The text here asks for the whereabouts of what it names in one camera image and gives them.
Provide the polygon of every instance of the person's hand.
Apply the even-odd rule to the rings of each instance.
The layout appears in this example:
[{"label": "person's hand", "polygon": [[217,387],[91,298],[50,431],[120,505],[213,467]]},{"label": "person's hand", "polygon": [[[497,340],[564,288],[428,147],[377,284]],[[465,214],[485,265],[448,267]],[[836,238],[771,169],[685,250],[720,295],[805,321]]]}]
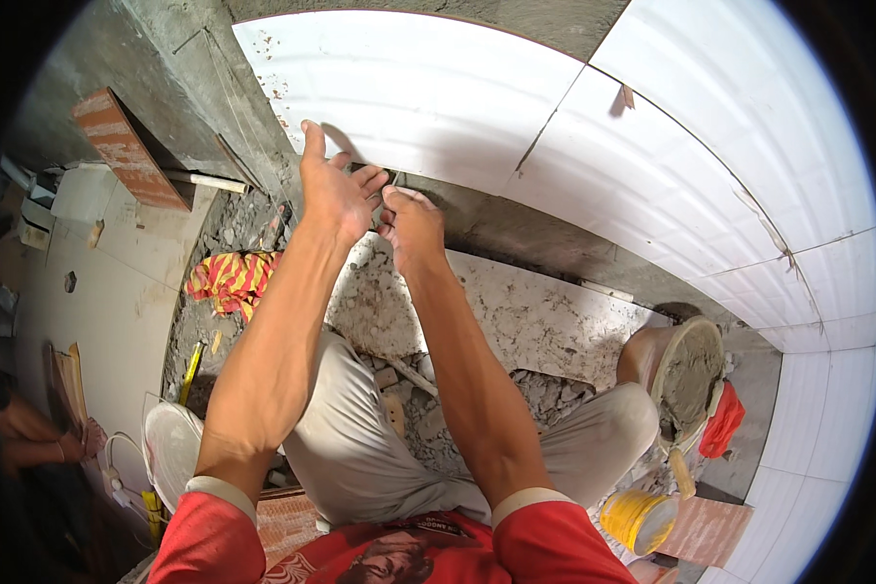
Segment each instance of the person's hand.
[{"label": "person's hand", "polygon": [[376,233],[392,244],[396,270],[408,275],[419,265],[444,262],[444,215],[424,194],[388,186],[383,189],[383,224]]},{"label": "person's hand", "polygon": [[388,174],[379,166],[367,165],[347,176],[343,169],[350,162],[350,154],[340,152],[326,161],[321,127],[305,120],[302,131],[305,150],[299,171],[305,199],[303,222],[334,230],[352,246],[370,228],[373,210],[380,204],[376,192]]}]

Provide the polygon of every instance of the red shirt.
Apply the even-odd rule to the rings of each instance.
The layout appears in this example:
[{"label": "red shirt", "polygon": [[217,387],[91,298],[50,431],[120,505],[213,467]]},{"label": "red shirt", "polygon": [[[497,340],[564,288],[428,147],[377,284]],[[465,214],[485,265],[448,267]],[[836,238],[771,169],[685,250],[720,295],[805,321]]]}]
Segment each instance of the red shirt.
[{"label": "red shirt", "polygon": [[383,525],[351,525],[319,537],[265,576],[256,527],[209,493],[186,493],[165,531],[149,584],[429,584],[515,582],[635,584],[584,508],[546,501],[491,528],[455,512]]}]

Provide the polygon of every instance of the red and yellow striped cloth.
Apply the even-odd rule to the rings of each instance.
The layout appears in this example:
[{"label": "red and yellow striped cloth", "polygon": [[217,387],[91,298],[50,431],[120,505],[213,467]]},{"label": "red and yellow striped cloth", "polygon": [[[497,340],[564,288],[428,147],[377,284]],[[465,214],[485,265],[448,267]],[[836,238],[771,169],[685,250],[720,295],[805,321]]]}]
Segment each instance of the red and yellow striped cloth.
[{"label": "red and yellow striped cloth", "polygon": [[213,255],[191,270],[185,292],[195,300],[213,297],[218,314],[240,310],[244,322],[249,322],[280,259],[282,251]]}]

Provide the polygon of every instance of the yellow bucket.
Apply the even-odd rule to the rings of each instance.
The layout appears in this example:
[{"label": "yellow bucket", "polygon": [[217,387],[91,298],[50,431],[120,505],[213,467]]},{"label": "yellow bucket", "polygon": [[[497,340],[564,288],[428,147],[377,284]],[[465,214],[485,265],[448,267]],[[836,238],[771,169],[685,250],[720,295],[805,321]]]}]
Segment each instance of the yellow bucket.
[{"label": "yellow bucket", "polygon": [[678,501],[629,489],[613,493],[601,509],[601,527],[637,556],[652,553],[675,527]]}]

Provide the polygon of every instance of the red plastic bag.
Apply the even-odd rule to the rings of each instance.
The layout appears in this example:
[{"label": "red plastic bag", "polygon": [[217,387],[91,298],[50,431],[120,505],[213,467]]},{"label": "red plastic bag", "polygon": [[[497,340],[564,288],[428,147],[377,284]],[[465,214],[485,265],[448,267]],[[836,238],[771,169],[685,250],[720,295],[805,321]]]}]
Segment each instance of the red plastic bag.
[{"label": "red plastic bag", "polygon": [[730,437],[740,427],[747,409],[740,403],[736,390],[729,381],[724,381],[724,392],[720,396],[717,412],[707,421],[707,429],[701,438],[698,451],[707,458],[717,458],[727,451]]}]

